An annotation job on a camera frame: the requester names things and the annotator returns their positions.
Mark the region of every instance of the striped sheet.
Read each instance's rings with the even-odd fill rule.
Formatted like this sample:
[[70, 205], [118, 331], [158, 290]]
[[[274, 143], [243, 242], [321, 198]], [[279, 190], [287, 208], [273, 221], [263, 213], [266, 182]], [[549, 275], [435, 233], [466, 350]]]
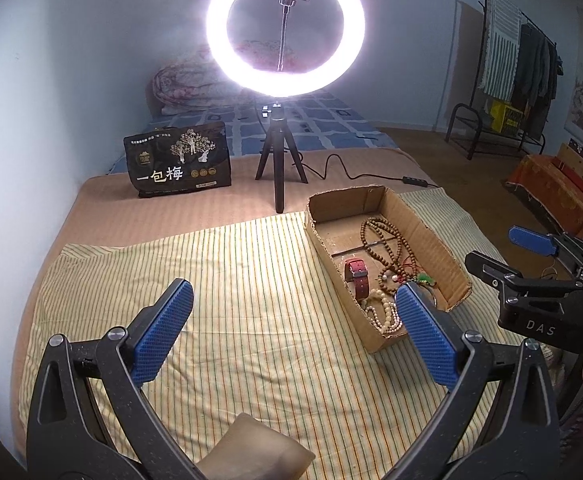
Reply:
[[[481, 250], [501, 260], [471, 217], [442, 189], [402, 195], [457, 258]], [[98, 338], [129, 323], [175, 277], [194, 286], [194, 312], [150, 403], [194, 461], [246, 412], [316, 453], [310, 479], [380, 478], [423, 429], [444, 396], [409, 338], [367, 354], [338, 303], [303, 227], [304, 213], [258, 219], [126, 248], [66, 246], [36, 303], [19, 413], [27, 423], [47, 339]], [[474, 280], [453, 315], [489, 340], [520, 338], [495, 322], [495, 292]], [[120, 450], [132, 456], [107, 397], [95, 394]], [[457, 454], [471, 448], [491, 403], [489, 388]]]
[[487, 0], [488, 37], [480, 88], [510, 102], [521, 44], [521, 12], [510, 0]]

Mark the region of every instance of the folded blanket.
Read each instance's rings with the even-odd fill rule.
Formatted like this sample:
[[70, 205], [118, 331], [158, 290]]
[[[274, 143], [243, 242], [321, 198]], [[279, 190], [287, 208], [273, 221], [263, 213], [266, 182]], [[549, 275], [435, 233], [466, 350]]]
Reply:
[[[279, 49], [280, 44], [275, 41], [243, 41], [235, 46], [238, 55], [251, 66], [272, 71], [278, 65]], [[303, 70], [289, 48], [285, 50], [285, 70]], [[251, 91], [234, 83], [220, 69], [208, 45], [199, 46], [159, 70], [153, 79], [153, 92], [165, 104], [163, 115], [248, 105], [253, 100]]]
[[510, 102], [520, 46], [521, 12], [510, 0], [487, 0], [487, 48], [480, 88]]

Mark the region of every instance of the watch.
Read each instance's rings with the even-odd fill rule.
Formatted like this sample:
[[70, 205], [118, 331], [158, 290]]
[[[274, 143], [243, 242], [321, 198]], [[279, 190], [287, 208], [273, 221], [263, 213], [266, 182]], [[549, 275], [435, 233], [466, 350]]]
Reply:
[[353, 282], [356, 301], [364, 300], [369, 296], [367, 266], [360, 258], [345, 260], [345, 282]]

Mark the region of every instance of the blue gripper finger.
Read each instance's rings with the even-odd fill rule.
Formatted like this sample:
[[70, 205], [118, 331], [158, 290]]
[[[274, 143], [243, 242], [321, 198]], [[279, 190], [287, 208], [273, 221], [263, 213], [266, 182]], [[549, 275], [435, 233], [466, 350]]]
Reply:
[[435, 319], [438, 313], [432, 314], [416, 287], [414, 283], [408, 283], [396, 291], [398, 316], [433, 380], [452, 390], [459, 380], [458, 352]]
[[194, 290], [189, 282], [183, 281], [134, 347], [130, 375], [138, 388], [156, 378], [193, 307]]
[[514, 226], [509, 230], [509, 240], [532, 253], [541, 256], [555, 256], [556, 246], [551, 235], [541, 235], [523, 227]]

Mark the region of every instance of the tripod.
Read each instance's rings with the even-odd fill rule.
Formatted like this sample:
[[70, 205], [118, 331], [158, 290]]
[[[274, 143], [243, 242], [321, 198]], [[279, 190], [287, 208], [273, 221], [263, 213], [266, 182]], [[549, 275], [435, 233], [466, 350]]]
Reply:
[[300, 175], [300, 181], [307, 184], [307, 175], [305, 169], [300, 162], [300, 153], [296, 147], [296, 141], [293, 138], [292, 131], [287, 126], [287, 119], [285, 118], [285, 111], [283, 105], [274, 104], [272, 107], [272, 114], [270, 117], [269, 129], [265, 136], [265, 143], [263, 144], [263, 153], [260, 156], [258, 163], [258, 170], [256, 171], [256, 180], [260, 180], [263, 176], [269, 153], [274, 152], [274, 196], [276, 200], [276, 212], [282, 213], [285, 209], [285, 183], [284, 183], [284, 143], [287, 141], [287, 146], [290, 149], [291, 158], [293, 158], [294, 166]]
[[[281, 27], [281, 48], [278, 53], [278, 72], [283, 71], [283, 58], [285, 49], [285, 34], [287, 31], [287, 15], [296, 4], [296, 0], [279, 0], [278, 3], [283, 6], [283, 26]], [[294, 165], [300, 174], [300, 181], [307, 184], [307, 175], [300, 162], [300, 153], [296, 147], [296, 141], [293, 138], [292, 131], [287, 126], [287, 119], [285, 118], [285, 111], [283, 105], [275, 103], [272, 110], [264, 108], [263, 117], [271, 112], [269, 129], [265, 135], [265, 143], [263, 145], [263, 153], [260, 156], [258, 163], [258, 171], [256, 171], [256, 180], [260, 180], [269, 158], [269, 153], [274, 152], [274, 197], [276, 200], [276, 212], [282, 213], [285, 209], [285, 184], [284, 184], [284, 143], [287, 141], [291, 158], [293, 158]]]

